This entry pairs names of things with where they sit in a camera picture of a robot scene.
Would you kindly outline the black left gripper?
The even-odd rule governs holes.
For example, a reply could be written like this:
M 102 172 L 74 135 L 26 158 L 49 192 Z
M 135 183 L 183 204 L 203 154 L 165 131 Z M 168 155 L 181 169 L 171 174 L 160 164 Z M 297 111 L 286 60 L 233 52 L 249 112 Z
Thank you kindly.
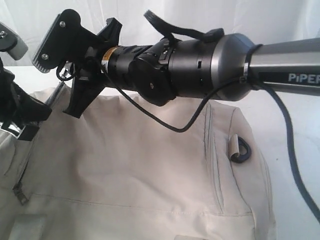
M 27 95 L 15 82 L 15 75 L 4 68 L 0 60 L 0 122 L 16 125 L 27 123 L 17 139 L 32 141 L 40 127 L 37 122 L 45 121 L 52 109 L 45 103 Z

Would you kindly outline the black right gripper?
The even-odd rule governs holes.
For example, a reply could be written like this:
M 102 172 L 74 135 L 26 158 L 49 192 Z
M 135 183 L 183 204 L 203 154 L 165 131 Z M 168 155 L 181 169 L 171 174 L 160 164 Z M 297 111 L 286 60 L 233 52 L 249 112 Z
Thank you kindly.
M 75 77 L 72 80 L 70 100 L 65 114 L 80 118 L 88 106 L 105 88 L 100 65 L 103 55 L 118 46 L 122 24 L 114 17 L 94 34 L 81 25 L 81 18 L 72 20 L 72 63 Z

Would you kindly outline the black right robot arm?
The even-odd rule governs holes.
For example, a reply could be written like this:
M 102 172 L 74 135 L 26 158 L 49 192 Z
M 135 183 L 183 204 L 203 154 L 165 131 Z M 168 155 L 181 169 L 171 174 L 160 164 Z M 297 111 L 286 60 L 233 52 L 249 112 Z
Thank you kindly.
M 162 39 L 121 46 L 116 19 L 108 19 L 96 35 L 82 27 L 75 10 L 61 13 L 65 59 L 75 68 L 68 115 L 79 118 L 105 87 L 136 91 L 159 107 L 176 97 L 235 102 L 257 89 L 257 81 L 280 92 L 320 93 L 319 38 L 255 44 L 221 28 L 200 32 L 167 23 L 152 11 L 144 16 Z

